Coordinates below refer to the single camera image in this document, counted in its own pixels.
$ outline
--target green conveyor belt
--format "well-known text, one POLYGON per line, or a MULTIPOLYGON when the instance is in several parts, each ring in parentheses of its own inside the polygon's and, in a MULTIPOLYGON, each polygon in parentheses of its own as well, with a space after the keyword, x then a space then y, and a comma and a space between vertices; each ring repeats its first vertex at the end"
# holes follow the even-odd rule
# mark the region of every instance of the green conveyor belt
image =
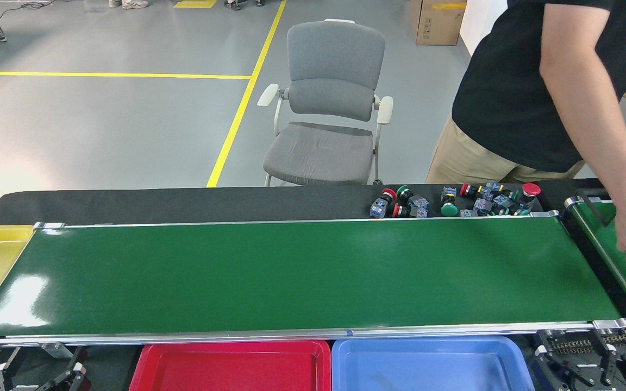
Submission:
POLYGON ((37 230, 0 336, 617 319, 556 218, 37 230))
MULTIPOLYGON (((613 203, 592 203, 605 218, 612 216, 615 211, 613 203)), ((604 227, 602 222, 594 215, 591 208, 584 203, 578 203, 569 207, 579 225, 593 243, 598 253, 603 257, 619 285, 626 292, 626 254, 617 250, 617 237, 615 235, 615 220, 604 227)))

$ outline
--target black cable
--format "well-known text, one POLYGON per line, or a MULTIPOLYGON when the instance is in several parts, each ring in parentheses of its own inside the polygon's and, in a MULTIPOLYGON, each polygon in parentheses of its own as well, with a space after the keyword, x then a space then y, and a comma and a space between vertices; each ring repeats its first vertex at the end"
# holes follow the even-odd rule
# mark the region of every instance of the black cable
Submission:
POLYGON ((47 7, 48 5, 56 2, 57 0, 52 0, 49 3, 40 3, 40 2, 29 2, 29 3, 24 3, 22 5, 20 5, 20 7, 18 8, 10 8, 4 12, 2 12, 2 14, 0 15, 0 19, 2 19, 2 17, 4 16, 5 13, 9 12, 9 11, 15 11, 15 10, 20 10, 22 8, 25 8, 27 10, 39 10, 42 7, 47 7))

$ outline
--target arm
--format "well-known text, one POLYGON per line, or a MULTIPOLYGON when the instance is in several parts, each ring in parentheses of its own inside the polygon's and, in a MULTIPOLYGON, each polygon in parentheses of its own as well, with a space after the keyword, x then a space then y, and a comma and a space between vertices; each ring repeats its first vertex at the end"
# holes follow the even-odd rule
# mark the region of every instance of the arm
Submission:
POLYGON ((626 251, 626 125, 596 43, 609 12, 547 4, 540 71, 569 137, 610 193, 617 247, 626 251))

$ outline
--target gray floor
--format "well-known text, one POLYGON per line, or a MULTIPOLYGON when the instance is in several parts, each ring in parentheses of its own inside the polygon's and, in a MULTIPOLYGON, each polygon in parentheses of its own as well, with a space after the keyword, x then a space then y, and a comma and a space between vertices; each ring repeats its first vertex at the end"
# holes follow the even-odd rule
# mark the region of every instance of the gray floor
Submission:
MULTIPOLYGON (((0 2, 0 14, 21 3, 0 2)), ((0 71, 250 75, 279 7, 270 0, 233 12, 221 1, 211 9, 181 9, 152 0, 149 8, 122 10, 104 0, 57 0, 3 16, 8 42, 0 44, 0 71)), ((287 83, 288 28, 326 17, 353 19, 385 35, 377 94, 393 96, 395 111, 383 130, 380 177, 424 181, 470 59, 465 46, 414 45, 405 0, 288 0, 217 186, 263 184, 274 109, 255 102, 268 84, 287 83)), ((246 85, 242 79, 0 76, 0 196, 206 186, 246 85)), ((626 114, 626 99, 623 109, 626 114)))

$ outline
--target khaki pants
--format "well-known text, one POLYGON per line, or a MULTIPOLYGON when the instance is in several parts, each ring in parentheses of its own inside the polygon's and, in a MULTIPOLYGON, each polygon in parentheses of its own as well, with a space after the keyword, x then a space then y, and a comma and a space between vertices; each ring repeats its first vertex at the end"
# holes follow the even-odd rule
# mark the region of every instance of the khaki pants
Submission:
POLYGON ((583 166, 584 162, 579 161, 566 173, 550 173, 521 166, 480 146, 449 118, 434 149, 425 183, 562 180, 574 178, 583 166))

